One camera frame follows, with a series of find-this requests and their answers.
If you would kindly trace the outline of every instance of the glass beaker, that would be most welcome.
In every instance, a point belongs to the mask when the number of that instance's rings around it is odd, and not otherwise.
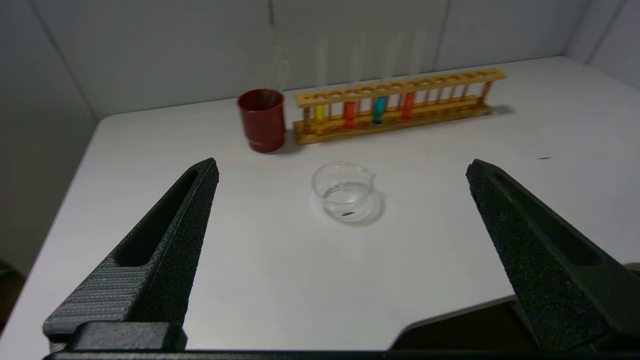
[[[317,169],[311,186],[327,214],[343,222],[353,222],[366,217],[372,209],[374,177],[360,165],[341,161]]]

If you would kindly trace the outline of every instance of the white wall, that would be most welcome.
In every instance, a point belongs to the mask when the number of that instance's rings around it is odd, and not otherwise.
[[[593,0],[569,56],[640,88],[640,0]]]
[[[235,97],[272,47],[259,0],[35,0],[99,118]]]
[[[364,78],[381,76],[388,38],[404,34],[396,74],[408,72],[415,28],[428,30],[421,70],[562,55],[587,0],[274,0],[278,43],[292,52],[289,88],[316,86],[316,43],[329,39],[329,82],[349,77],[355,35],[367,35]]]
[[[0,258],[28,274],[95,121],[25,0],[0,1]]]

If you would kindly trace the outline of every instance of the test tube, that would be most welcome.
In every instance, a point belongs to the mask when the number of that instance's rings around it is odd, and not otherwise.
[[[427,43],[427,29],[424,26],[418,26],[413,34],[413,43],[411,46],[411,55],[409,59],[409,78],[414,77],[420,71],[424,49]],[[426,94],[425,104],[428,101],[429,93]],[[415,92],[407,93],[404,96],[404,104],[401,117],[405,120],[411,120],[413,104],[415,101]]]
[[[326,90],[327,84],[327,43],[326,36],[321,35],[318,37],[317,43],[317,51],[316,51],[316,67],[317,67],[317,85],[318,90],[324,91]],[[324,107],[326,105],[318,105],[314,109],[314,117],[316,118],[316,122],[324,123],[326,122],[326,117],[324,115]]]
[[[394,75],[400,45],[402,44],[402,33],[398,32],[389,38],[387,48],[387,57],[385,58],[385,66],[382,70],[382,81],[388,81]],[[382,114],[387,107],[387,96],[381,96],[376,99],[376,105],[373,111],[373,124],[382,124]]]
[[[291,68],[291,61],[289,59],[289,50],[282,49],[278,46],[276,51],[275,58],[276,66],[274,68],[274,73],[272,76],[272,84],[269,89],[277,90],[278,92],[282,92],[284,90],[284,85],[287,83],[287,78],[289,77],[289,69]],[[271,93],[271,98],[269,100],[270,106],[274,106],[276,101],[276,93]]]
[[[362,77],[362,62],[364,60],[365,35],[358,33],[355,39],[355,45],[351,48],[351,69],[349,71],[349,86],[355,86]],[[356,113],[356,102],[344,102],[344,127],[353,129],[353,120]]]

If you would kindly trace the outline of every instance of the glass test tube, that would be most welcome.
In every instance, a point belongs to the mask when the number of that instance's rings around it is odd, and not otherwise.
[[[353,47],[351,48],[351,66],[349,69],[349,86],[355,86],[362,77],[362,65],[364,61],[364,49],[365,49],[366,37],[364,33],[360,32],[356,34]],[[356,107],[359,109],[360,101],[356,104],[355,101],[344,102],[344,127],[346,129],[353,129],[354,119],[356,117]]]
[[[385,67],[382,72],[382,80],[388,81],[394,73],[396,67],[396,61],[398,53],[400,52],[400,45],[402,43],[402,33],[398,32],[396,35],[389,38],[389,45],[387,49],[387,57],[385,59]],[[381,96],[376,99],[375,107],[373,107],[373,120],[375,125],[382,124],[382,114],[387,108],[387,96]]]
[[[315,118],[318,123],[322,124],[325,121],[324,117],[324,105],[318,105],[315,108]]]
[[[415,33],[413,34],[413,43],[411,46],[411,55],[409,62],[409,78],[414,77],[418,73],[428,40],[429,39],[427,38],[426,27],[423,24],[419,24],[415,29]],[[426,104],[429,99],[428,91],[425,96],[426,97],[424,103]],[[401,115],[402,119],[405,119],[407,121],[411,120],[414,102],[415,92],[410,92],[404,95],[404,106]]]

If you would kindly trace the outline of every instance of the yellow liquid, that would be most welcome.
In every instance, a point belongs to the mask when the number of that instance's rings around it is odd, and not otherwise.
[[[324,122],[324,105],[316,106],[316,120]]]

